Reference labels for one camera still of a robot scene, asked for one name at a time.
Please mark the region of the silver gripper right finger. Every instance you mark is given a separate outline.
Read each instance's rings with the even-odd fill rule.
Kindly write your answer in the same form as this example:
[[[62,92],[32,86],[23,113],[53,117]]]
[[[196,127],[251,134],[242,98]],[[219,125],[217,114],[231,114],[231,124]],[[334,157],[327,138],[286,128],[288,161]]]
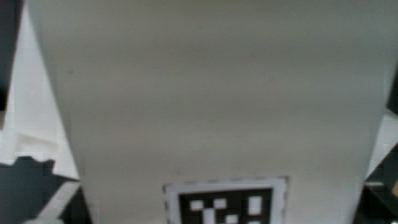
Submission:
[[[398,224],[398,197],[393,194],[391,179],[382,175],[371,175],[364,188],[366,224]]]

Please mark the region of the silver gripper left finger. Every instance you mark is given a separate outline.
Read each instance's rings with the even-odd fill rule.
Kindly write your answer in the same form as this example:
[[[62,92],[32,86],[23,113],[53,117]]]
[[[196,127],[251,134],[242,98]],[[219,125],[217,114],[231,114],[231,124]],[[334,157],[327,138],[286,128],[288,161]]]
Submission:
[[[73,196],[80,189],[80,183],[68,181],[46,203],[46,206],[39,212],[39,215],[34,219],[23,222],[23,224],[64,224],[64,221],[60,219],[62,211],[66,209],[66,206],[71,202]]]

